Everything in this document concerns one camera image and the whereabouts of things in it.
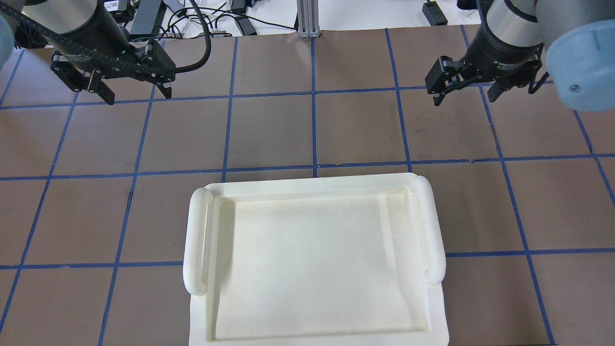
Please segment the thick black cable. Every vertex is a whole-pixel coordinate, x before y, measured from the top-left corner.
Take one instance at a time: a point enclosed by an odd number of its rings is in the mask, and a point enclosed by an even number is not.
[[[189,1],[190,1],[190,4],[192,5],[192,9],[195,10],[195,13],[199,18],[201,26],[203,27],[203,32],[205,34],[204,36],[205,52],[203,53],[203,56],[201,57],[201,59],[197,61],[196,63],[187,65],[187,66],[182,66],[182,67],[175,67],[175,68],[151,67],[151,66],[146,66],[146,65],[139,65],[136,63],[130,63],[130,62],[126,62],[123,60],[119,60],[118,58],[111,57],[109,55],[103,55],[95,50],[92,50],[88,47],[84,47],[81,44],[75,43],[73,41],[70,41],[69,39],[64,38],[62,35],[52,30],[49,30],[48,28],[44,27],[37,21],[27,17],[26,15],[23,15],[20,11],[15,10],[11,6],[8,6],[7,4],[4,4],[3,2],[0,2],[0,11],[20,22],[26,23],[27,25],[31,26],[35,30],[38,30],[43,36],[47,36],[50,40],[61,43],[69,49],[82,52],[82,54],[88,55],[90,58],[101,61],[102,63],[108,64],[109,66],[118,67],[121,69],[134,71],[137,73],[144,73],[144,74],[151,74],[151,73],[177,74],[177,73],[185,73],[185,72],[194,71],[202,67],[203,65],[205,65],[205,63],[209,59],[209,56],[212,51],[212,42],[211,42],[211,37],[210,37],[211,32],[209,31],[209,28],[207,27],[205,18],[203,18],[203,15],[200,12],[199,7],[196,4],[196,2],[194,2],[194,0],[189,0]]]

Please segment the metal bracket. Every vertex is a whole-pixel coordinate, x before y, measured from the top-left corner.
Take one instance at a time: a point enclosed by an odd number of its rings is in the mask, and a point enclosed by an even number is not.
[[[297,24],[299,37],[320,37],[318,0],[297,0]]]

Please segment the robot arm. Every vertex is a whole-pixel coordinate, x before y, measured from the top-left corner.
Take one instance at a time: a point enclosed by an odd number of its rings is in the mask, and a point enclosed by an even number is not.
[[[440,105],[446,94],[475,82],[494,82],[494,102],[511,88],[533,94],[546,65],[562,102],[574,109],[615,107],[615,0],[478,0],[482,24],[465,56],[441,56],[425,77]]]
[[[197,9],[194,0],[190,3]],[[103,79],[131,77],[155,84],[169,99],[177,73],[189,72],[205,64],[210,53],[210,35],[199,10],[196,14],[204,28],[207,48],[203,57],[189,66],[176,67],[160,44],[150,39],[135,47],[104,8],[102,0],[25,0],[22,11],[0,1],[6,15],[37,29],[56,51],[51,70],[72,91],[98,94],[107,104],[115,94]]]

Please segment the empty white container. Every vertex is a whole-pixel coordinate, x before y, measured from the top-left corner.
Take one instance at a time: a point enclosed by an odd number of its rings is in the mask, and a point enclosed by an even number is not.
[[[412,173],[200,188],[183,273],[190,346],[448,345],[434,197]]]

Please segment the white label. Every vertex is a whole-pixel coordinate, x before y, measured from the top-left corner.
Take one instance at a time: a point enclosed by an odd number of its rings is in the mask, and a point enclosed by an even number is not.
[[[105,3],[105,9],[109,12],[117,11],[119,8],[119,1],[108,1]]]

